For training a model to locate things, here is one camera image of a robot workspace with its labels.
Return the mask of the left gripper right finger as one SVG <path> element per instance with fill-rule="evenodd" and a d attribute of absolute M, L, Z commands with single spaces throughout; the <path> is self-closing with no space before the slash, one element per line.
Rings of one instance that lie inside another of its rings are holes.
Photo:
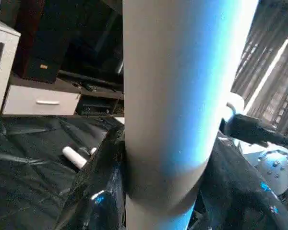
<path fill-rule="evenodd" d="M 288 230 L 288 211 L 272 187 L 221 133 L 203 173 L 200 194 L 210 230 Z"/>

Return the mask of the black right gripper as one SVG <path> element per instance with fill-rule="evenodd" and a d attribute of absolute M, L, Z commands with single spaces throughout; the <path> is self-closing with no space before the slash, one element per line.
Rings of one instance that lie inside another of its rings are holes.
<path fill-rule="evenodd" d="M 280 146 L 288 146 L 288 138 L 264 127 L 259 119 L 235 114 L 228 121 L 221 120 L 220 131 L 229 137 L 241 141 L 263 145 L 271 142 Z"/>

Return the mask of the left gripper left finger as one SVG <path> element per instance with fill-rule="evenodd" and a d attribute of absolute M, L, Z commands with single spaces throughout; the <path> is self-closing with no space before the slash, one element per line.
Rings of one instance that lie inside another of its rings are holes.
<path fill-rule="evenodd" d="M 57 230 L 123 230 L 125 224 L 124 125 L 107 132 L 76 174 L 55 224 Z"/>

